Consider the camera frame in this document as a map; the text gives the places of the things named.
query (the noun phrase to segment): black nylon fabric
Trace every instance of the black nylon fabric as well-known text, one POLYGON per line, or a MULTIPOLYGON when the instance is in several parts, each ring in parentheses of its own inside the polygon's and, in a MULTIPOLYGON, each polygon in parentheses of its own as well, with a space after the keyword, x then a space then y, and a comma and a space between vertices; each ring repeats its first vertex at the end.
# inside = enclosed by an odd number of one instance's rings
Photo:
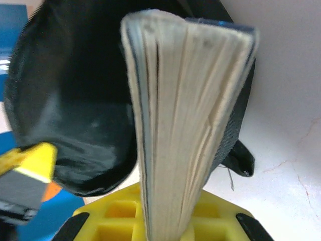
MULTIPOLYGON (((195 16, 208 18, 194 4, 195 16)), ((53 143, 54 180, 76 195, 109 192, 136 163, 119 27, 127 13, 148 8, 189 17, 175 0, 45 0, 14 49, 5 108, 17 143, 53 143)), ((208 2, 208 8, 217 13, 211 19, 230 19, 219 2, 208 2)), ((233 110, 213 168, 237 141, 247 98, 240 111, 233 110)))

